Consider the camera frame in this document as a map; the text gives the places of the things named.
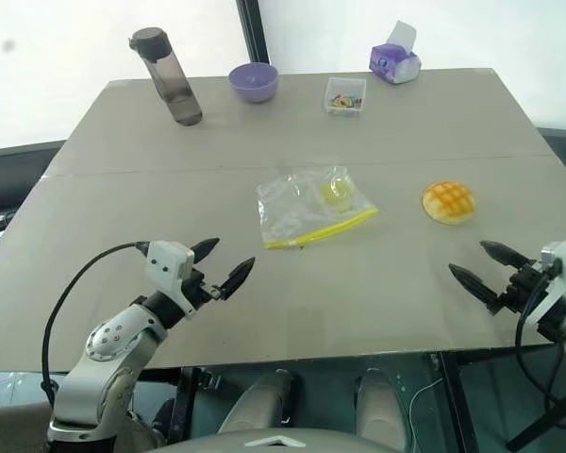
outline black cable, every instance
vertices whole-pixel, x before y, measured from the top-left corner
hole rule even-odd
[[[551,374],[549,375],[549,378],[547,379],[547,385],[545,386],[545,390],[548,394],[551,394],[553,392],[554,383],[556,382],[556,378],[558,377],[559,368],[563,362],[563,359],[564,348],[562,346],[562,343],[558,343],[554,366],[552,368]],[[545,408],[545,412],[549,412],[552,409],[552,403],[547,394],[543,396],[543,407]],[[559,429],[566,429],[566,422],[556,422],[554,426]]]
[[[528,315],[533,311],[535,304],[537,303],[541,293],[547,287],[547,283],[549,282],[549,277],[546,274],[543,274],[542,277],[535,285],[532,293],[526,300],[526,304],[524,305],[524,309],[522,313],[520,313],[520,318],[518,319],[518,324],[516,325],[516,337],[515,337],[515,349],[516,349],[516,360],[518,361],[518,365],[522,368],[522,372],[526,376],[526,378],[532,383],[532,385],[537,388],[545,398],[549,399],[557,406],[562,406],[562,403],[559,399],[557,399],[553,394],[547,391],[547,389],[533,376],[533,374],[528,370],[526,367],[526,363],[524,362],[524,353],[522,350],[522,336],[524,333],[524,325],[526,323],[526,318]]]
[[[88,271],[97,261],[110,255],[113,252],[117,252],[118,250],[123,250],[125,248],[131,248],[137,246],[138,243],[123,243],[121,245],[117,245],[115,247],[110,248],[92,260],[88,261],[84,267],[82,267],[75,277],[69,282],[65,291],[60,295],[58,298],[57,304],[53,308],[52,313],[48,317],[48,321],[46,322],[46,327],[44,329],[44,338],[42,339],[42,389],[46,392],[46,397],[48,398],[48,402],[51,406],[55,405],[55,392],[53,389],[52,382],[50,380],[50,368],[48,366],[48,348],[50,345],[50,334],[53,328],[53,324],[55,324],[55,319],[57,318],[58,311],[60,310],[63,302],[65,302],[65,298],[71,292],[75,284],[78,280],[84,275],[86,271]]]

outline ziplock bag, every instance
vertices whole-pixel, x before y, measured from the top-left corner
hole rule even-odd
[[[377,214],[345,167],[303,169],[258,186],[266,248],[288,248],[341,233]]]

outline plastic container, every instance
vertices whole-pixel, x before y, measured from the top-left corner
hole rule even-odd
[[[233,69],[228,81],[244,101],[266,102],[276,93],[279,72],[267,63],[247,63]]]
[[[330,77],[325,90],[325,110],[334,116],[358,118],[365,108],[366,92],[364,78]]]
[[[141,56],[175,121],[183,126],[199,123],[203,113],[172,51],[168,35],[155,26],[143,28],[132,35],[129,44]]]

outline bottle cap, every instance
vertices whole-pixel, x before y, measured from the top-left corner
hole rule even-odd
[[[156,26],[135,32],[129,40],[129,44],[130,48],[136,50],[143,59],[152,63],[167,57],[172,52],[168,35]]]

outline joint of robot arm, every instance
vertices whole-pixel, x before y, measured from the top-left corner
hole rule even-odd
[[[115,436],[139,373],[166,336],[159,319],[139,304],[97,327],[59,387],[50,441],[79,443]]]

